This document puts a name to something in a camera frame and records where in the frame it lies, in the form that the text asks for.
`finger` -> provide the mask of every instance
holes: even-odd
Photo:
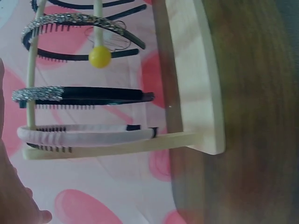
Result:
[[[41,211],[41,215],[42,215],[42,224],[49,223],[52,220],[52,214],[47,210]]]
[[[25,188],[26,189],[26,192],[27,194],[29,194],[30,197],[33,197],[33,192],[30,188]]]

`pink headband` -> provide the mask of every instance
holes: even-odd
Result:
[[[49,125],[30,130],[19,127],[17,134],[26,142],[53,147],[100,147],[155,138],[157,128],[140,130],[135,125]]]

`black plastic comb teeth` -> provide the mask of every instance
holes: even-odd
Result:
[[[36,144],[27,143],[28,146],[44,151],[57,152],[57,153],[72,153],[72,147],[53,147],[53,146],[40,146]]]
[[[26,108],[26,102],[22,102],[20,108]],[[81,109],[81,110],[94,110],[95,109],[95,105],[49,105],[49,104],[38,104],[35,105],[36,109],[61,109],[61,110],[66,110],[66,109]]]
[[[41,127],[36,129],[39,132],[66,132],[65,126],[59,126],[59,127]]]

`wooden base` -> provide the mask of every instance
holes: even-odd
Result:
[[[53,160],[120,155],[177,148],[186,146],[188,144],[201,144],[202,140],[201,133],[180,132],[164,134],[154,139],[124,143],[116,146],[91,148],[73,147],[71,152],[68,150],[65,150],[65,152],[62,152],[62,150],[56,152],[55,149],[54,151],[44,151],[27,147],[23,150],[23,157],[26,160]]]
[[[221,91],[206,14],[200,0],[166,0],[184,132],[201,132],[189,146],[208,153],[225,150]]]

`pink circle pattern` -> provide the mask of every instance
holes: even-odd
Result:
[[[154,151],[149,154],[149,171],[156,179],[164,182],[171,181],[169,150]]]
[[[122,224],[102,202],[74,189],[66,189],[56,196],[55,214],[63,224]]]
[[[177,210],[173,210],[165,216],[163,224],[187,224],[187,223],[180,216]]]
[[[144,0],[145,3],[149,4],[149,5],[152,5],[152,0]]]
[[[11,100],[12,92],[22,88],[25,88],[25,84],[15,72],[5,65],[3,79],[5,112],[2,139],[5,143],[8,156],[12,156],[21,147],[22,141],[18,138],[16,132],[19,126],[26,125],[26,110],[21,110],[19,105]]]
[[[161,80],[160,58],[157,50],[142,61],[142,87],[144,92],[154,92],[153,104],[164,108],[163,85]]]

